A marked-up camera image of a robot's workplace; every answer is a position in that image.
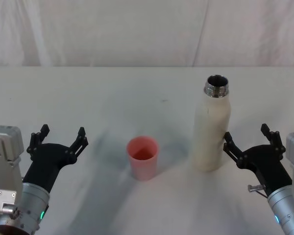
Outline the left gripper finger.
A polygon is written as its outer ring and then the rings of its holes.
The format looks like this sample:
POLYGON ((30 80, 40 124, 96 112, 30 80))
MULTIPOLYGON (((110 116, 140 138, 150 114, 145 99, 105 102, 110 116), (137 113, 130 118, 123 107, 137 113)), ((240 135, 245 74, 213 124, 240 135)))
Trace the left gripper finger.
POLYGON ((66 160, 69 164, 75 164, 77 158, 88 145, 86 132, 84 127, 80 127, 78 135, 73 144, 65 151, 66 160))
POLYGON ((27 148, 27 153, 32 155, 34 151, 37 149, 39 145, 42 144, 43 140, 49 133, 49 126, 47 124, 44 124, 40 130, 40 132, 37 133, 31 133, 30 138, 30 144, 27 148))

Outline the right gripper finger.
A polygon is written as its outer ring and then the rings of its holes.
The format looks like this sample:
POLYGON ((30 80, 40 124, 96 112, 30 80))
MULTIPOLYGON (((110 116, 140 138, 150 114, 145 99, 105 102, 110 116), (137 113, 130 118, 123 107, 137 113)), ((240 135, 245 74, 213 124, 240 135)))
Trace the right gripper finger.
POLYGON ((231 134, 226 132, 223 138, 225 140, 223 151, 236 163, 239 169, 245 169, 246 162, 243 152, 235 145, 231 134))
POLYGON ((280 155, 285 153, 286 148, 282 143, 279 131, 271 131, 268 125, 263 123, 261 125, 261 132, 280 155))

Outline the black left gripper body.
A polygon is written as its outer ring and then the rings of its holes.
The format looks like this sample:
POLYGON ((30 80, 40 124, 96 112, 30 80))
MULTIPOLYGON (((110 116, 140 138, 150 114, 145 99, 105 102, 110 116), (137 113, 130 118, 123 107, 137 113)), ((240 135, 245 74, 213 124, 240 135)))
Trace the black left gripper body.
POLYGON ((29 146, 27 152, 32 163, 23 182, 40 186, 47 192, 51 192, 60 170, 76 163, 76 154, 69 147, 61 144, 29 146))

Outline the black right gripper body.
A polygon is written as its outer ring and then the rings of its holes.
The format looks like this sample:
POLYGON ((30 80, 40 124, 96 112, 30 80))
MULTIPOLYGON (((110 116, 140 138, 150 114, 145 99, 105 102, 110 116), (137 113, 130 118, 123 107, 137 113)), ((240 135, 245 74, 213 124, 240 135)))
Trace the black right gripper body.
POLYGON ((258 145, 244 151, 238 157, 238 168, 252 171, 259 183, 265 186, 265 194, 290 186, 292 179, 280 162, 280 153, 271 145, 258 145))

